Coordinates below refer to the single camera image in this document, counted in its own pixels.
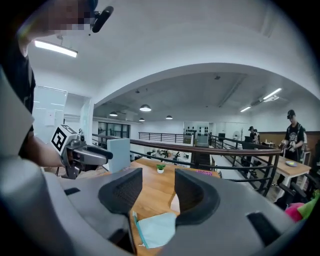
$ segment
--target man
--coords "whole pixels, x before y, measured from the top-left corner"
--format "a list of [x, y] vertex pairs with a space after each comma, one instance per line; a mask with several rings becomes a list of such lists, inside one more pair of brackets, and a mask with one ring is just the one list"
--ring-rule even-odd
[[255, 132], [254, 127], [250, 126], [249, 131], [250, 131], [250, 138], [252, 139], [252, 143], [258, 144], [258, 136], [257, 136], [257, 133]]
[[[296, 113], [292, 109], [288, 111], [287, 119], [290, 120], [291, 125], [286, 129], [285, 138], [281, 142], [280, 147], [285, 149], [285, 158], [299, 162], [305, 141], [304, 128], [297, 122]], [[285, 177], [280, 175], [277, 182], [272, 184], [272, 186], [277, 187], [284, 179]], [[291, 179], [291, 182], [296, 183], [297, 179], [298, 177], [294, 177]]]
[[[26, 1], [28, 9], [32, 1]], [[28, 45], [35, 39], [59, 34], [62, 30], [71, 30], [74, 24], [83, 24], [93, 17], [98, 0], [49, 0], [42, 1], [35, 6], [31, 13], [22, 10], [10, 23], [20, 29], [15, 31], [15, 36], [8, 36], [13, 32], [7, 30], [4, 54], [1, 55], [1, 65], [6, 77], [16, 95], [32, 114], [34, 105], [34, 89], [36, 80], [31, 69], [28, 57]], [[23, 24], [16, 24], [21, 17], [29, 17]], [[19, 155], [29, 159], [42, 167], [63, 167], [59, 154], [53, 147], [45, 144], [34, 135], [33, 126], [30, 128], [20, 149]]]
[[256, 136], [258, 138], [257, 144], [260, 144], [260, 134], [259, 134], [258, 130], [257, 129], [253, 129], [253, 131], [255, 132], [255, 134], [256, 134]]

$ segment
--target wooden desk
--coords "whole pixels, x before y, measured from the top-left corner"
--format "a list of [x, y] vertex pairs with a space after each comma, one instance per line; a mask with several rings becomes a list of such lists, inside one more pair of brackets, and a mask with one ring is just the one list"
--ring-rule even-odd
[[[260, 156], [259, 158], [261, 158], [265, 161], [269, 160], [268, 156]], [[299, 162], [297, 162], [296, 167], [291, 167], [289, 165], [286, 165], [286, 161], [292, 161], [292, 160], [287, 159], [283, 156], [279, 156], [279, 161], [278, 161], [278, 165], [276, 168], [276, 172], [279, 174], [282, 174], [284, 176], [284, 180], [283, 180], [282, 184], [284, 184], [285, 186], [288, 186], [290, 184], [291, 178], [301, 176], [304, 174], [308, 174], [309, 170], [311, 169], [310, 166], [304, 165]], [[273, 159], [272, 159], [272, 164], [274, 164], [274, 163], [275, 163], [275, 157], [273, 157]], [[301, 189], [304, 188], [304, 186], [306, 184], [306, 180], [307, 180], [307, 177], [303, 176], [303, 180], [300, 184]], [[282, 197], [284, 195], [284, 193], [285, 192], [281, 189], [275, 200], [277, 201], [280, 197]]]
[[[149, 218], [163, 213], [178, 212], [170, 209], [171, 201], [175, 193], [175, 169], [196, 171], [198, 169], [179, 167], [178, 165], [165, 164], [164, 172], [157, 173], [157, 167], [160, 162], [140, 158], [131, 163], [130, 168], [142, 168], [142, 191], [135, 201], [132, 210], [138, 215], [138, 220]], [[217, 172], [212, 172], [214, 177], [220, 178]], [[147, 249], [142, 245], [137, 227], [130, 212], [130, 224], [133, 234], [133, 240], [139, 256], [150, 256], [157, 254], [161, 247]]]
[[275, 144], [273, 142], [265, 142], [269, 147], [274, 148]]

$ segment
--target pink object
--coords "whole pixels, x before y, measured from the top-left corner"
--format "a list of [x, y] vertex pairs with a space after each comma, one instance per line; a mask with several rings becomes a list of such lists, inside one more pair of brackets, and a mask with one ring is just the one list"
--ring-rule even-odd
[[303, 206], [304, 203], [303, 202], [296, 202], [296, 203], [292, 203], [290, 204], [290, 206], [285, 209], [285, 213], [288, 214], [291, 219], [293, 219], [295, 222], [301, 221], [303, 219], [303, 217], [301, 216], [300, 212], [298, 211], [298, 208]]
[[212, 176], [212, 171], [208, 170], [197, 170], [198, 173], [204, 174], [204, 175], [209, 175]]

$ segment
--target window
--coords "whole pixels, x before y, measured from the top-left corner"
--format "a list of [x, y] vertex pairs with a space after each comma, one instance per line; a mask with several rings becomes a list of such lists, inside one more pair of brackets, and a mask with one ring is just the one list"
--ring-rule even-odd
[[98, 134], [105, 136], [114, 136], [119, 138], [130, 138], [130, 125], [110, 122], [99, 122]]

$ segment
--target glove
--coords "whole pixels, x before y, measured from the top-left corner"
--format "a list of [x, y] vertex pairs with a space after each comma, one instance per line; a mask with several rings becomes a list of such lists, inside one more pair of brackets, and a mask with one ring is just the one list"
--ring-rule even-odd
[[296, 147], [296, 143], [295, 143], [294, 141], [291, 141], [291, 142], [290, 142], [290, 145], [289, 145], [289, 148], [288, 148], [289, 151], [290, 151], [290, 152], [295, 152], [295, 151], [296, 151], [296, 148], [297, 148], [297, 147]]
[[286, 147], [286, 140], [283, 139], [283, 140], [281, 141], [281, 144], [279, 145], [279, 148], [280, 148], [281, 150], [283, 150], [285, 147]]

